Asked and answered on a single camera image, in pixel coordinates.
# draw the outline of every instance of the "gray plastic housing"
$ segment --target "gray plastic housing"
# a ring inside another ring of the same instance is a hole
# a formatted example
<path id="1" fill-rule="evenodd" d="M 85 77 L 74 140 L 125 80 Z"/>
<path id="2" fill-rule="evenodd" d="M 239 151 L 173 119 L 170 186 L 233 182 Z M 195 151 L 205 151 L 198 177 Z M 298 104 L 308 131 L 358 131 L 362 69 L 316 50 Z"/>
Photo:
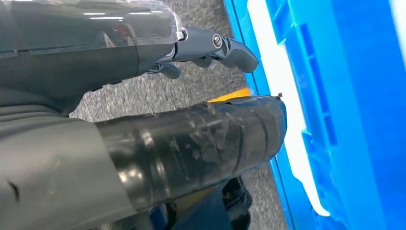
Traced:
<path id="1" fill-rule="evenodd" d="M 148 71 L 181 36 L 155 0 L 0 1 L 0 30 L 0 107 L 63 115 L 85 93 Z"/>
<path id="2" fill-rule="evenodd" d="M 0 229 L 86 230 L 135 213 L 93 123 L 0 110 Z"/>

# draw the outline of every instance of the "yellow tape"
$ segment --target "yellow tape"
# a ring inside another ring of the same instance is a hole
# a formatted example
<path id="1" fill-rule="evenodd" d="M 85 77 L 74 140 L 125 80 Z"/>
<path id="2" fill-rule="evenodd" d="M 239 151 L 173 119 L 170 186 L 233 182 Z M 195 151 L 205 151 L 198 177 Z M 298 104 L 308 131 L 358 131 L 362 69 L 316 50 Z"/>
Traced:
<path id="1" fill-rule="evenodd" d="M 210 100 L 209 102 L 222 102 L 222 101 L 226 101 L 228 99 L 231 98 L 236 98 L 236 97 L 246 97 L 246 96 L 250 96 L 251 94 L 249 93 L 249 89 L 248 88 L 244 88 L 226 95 L 223 95 L 221 97 L 218 97 L 216 99 Z"/>

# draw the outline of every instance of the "gray carpet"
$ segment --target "gray carpet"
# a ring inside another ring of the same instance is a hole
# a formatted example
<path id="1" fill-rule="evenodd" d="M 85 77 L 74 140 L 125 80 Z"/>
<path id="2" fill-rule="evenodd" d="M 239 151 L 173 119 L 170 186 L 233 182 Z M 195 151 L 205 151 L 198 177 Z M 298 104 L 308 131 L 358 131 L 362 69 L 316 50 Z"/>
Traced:
<path id="1" fill-rule="evenodd" d="M 231 35 L 222 0 L 164 0 L 186 26 L 216 30 Z M 169 80 L 162 75 L 144 75 L 121 84 L 105 86 L 85 95 L 71 117 L 101 121 L 123 115 L 163 112 L 207 101 L 246 86 L 242 72 L 215 63 L 207 69 L 179 64 L 182 76 Z M 252 194 L 251 230 L 286 229 L 284 216 L 269 166 L 244 174 Z"/>

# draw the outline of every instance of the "metal rivet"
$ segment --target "metal rivet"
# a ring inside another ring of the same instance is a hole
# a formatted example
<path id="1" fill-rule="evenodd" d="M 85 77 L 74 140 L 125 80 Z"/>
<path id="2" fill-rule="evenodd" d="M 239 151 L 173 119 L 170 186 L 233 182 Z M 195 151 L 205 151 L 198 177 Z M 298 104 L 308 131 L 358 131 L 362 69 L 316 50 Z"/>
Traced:
<path id="1" fill-rule="evenodd" d="M 213 45 L 215 46 L 216 49 L 220 49 L 221 46 L 223 45 L 223 39 L 219 34 L 213 35 Z"/>

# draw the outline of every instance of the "blue plastic crate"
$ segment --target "blue plastic crate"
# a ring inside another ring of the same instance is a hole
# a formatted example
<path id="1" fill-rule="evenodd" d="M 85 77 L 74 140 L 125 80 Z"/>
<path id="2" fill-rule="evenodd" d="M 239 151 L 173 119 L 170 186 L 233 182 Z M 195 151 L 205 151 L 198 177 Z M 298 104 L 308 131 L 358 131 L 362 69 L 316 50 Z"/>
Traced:
<path id="1" fill-rule="evenodd" d="M 251 92 L 277 94 L 292 78 L 288 133 L 301 143 L 271 161 L 291 229 L 406 229 L 403 2 L 225 0 L 235 38 L 261 57 L 246 75 Z M 311 182 L 298 173 L 308 165 Z"/>

